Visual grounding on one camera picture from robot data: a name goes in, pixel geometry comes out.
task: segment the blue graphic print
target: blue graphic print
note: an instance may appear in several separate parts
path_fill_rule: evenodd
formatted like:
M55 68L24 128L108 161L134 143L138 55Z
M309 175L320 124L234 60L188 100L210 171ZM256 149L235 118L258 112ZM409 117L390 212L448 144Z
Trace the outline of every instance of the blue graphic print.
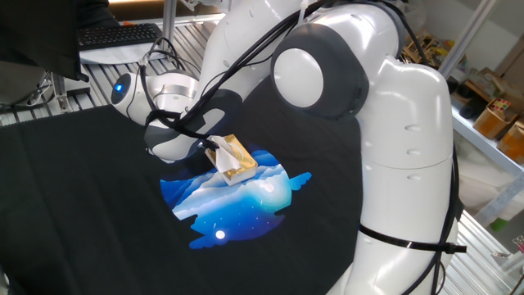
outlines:
M255 177L233 186L215 169L189 180L161 180L164 199L177 218L197 216L191 228L204 236L192 241L190 248L263 236L283 221L285 216L275 212L291 205L291 191L299 190L311 178L310 173L304 173L289 179L282 165L266 151L252 156L259 163Z

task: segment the white shelf frame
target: white shelf frame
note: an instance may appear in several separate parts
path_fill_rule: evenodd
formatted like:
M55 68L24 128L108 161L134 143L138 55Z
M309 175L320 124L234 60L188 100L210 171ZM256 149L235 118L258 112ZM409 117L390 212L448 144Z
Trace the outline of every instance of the white shelf frame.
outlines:
M466 51L469 43L489 17L499 0L482 0L475 10L466 29L461 33L457 43L442 63L439 72L447 79ZM499 149L497 142L489 140L473 128L470 120L462 118L459 114L460 106L457 101L452 101L453 127L464 138L469 140L478 149L484 152L491 160L499 164L508 173L515 176L515 180L495 199L475 215L475 220L487 227L496 220L497 215L524 189L524 167L506 157Z

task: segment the shelf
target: shelf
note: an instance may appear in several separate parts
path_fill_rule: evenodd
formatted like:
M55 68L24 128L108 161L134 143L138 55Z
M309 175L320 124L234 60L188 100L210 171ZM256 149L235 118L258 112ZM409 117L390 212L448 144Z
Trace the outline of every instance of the shelf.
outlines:
M459 112L462 104L456 99L451 99L453 112L453 128L474 146L484 152L491 160L499 164L504 170L517 177L524 172L524 167L504 155L497 149L498 142L489 140L473 128L473 121L464 119Z

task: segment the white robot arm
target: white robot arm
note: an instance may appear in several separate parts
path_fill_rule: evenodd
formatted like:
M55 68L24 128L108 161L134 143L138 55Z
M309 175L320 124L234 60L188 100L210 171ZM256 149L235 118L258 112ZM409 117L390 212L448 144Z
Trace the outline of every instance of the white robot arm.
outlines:
M222 13L228 13L238 6L242 0L182 0L183 5L191 11L195 11L195 6L198 4L214 6Z
M211 35L199 81L181 73L147 78L153 107L189 118L184 128L190 132L212 134L270 75L282 99L298 111L333 120L356 116L361 230L353 265L330 294L433 294L436 253L457 250L445 243L457 238L449 209L453 128L445 79L396 59L404 27L387 6L338 2L319 8L324 1L316 2L305 23L291 31L282 23L296 20L301 3L244 1ZM262 48L260 40L268 36L273 38ZM254 50L255 58L245 61ZM226 76L232 69L237 72ZM151 102L140 82L122 76L113 103L144 125ZM202 103L209 93L212 99ZM177 119L154 120L147 128L148 147L167 162L188 157L199 143L166 126ZM447 266L450 255L441 260Z

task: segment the metal table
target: metal table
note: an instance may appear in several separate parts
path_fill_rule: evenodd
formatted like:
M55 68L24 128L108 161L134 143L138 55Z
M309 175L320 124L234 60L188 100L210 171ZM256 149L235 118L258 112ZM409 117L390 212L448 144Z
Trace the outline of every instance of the metal table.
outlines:
M207 39L210 37L215 22L201 22L205 18L177 19L174 27L174 46L182 58L201 66ZM162 20L156 20L161 26ZM198 72L190 65L185 65L194 75ZM110 104L111 91L116 80L124 73L136 73L137 63L126 65L82 65L89 75L92 91L89 95L69 97L74 111L82 111L93 107ZM166 70L174 69L174 64L166 59L151 61L148 75L159 75ZM18 111L0 115L2 125L12 125L28 120L37 120L44 117L59 116L58 104L50 102L45 107L34 111ZM494 251L506 250L493 236L480 226L468 213L464 212L458 225L458 242L468 245L467 254L457 254L451 260L446 271L445 286L441 294L447 295L500 295L508 294L516 280L497 266L490 256Z

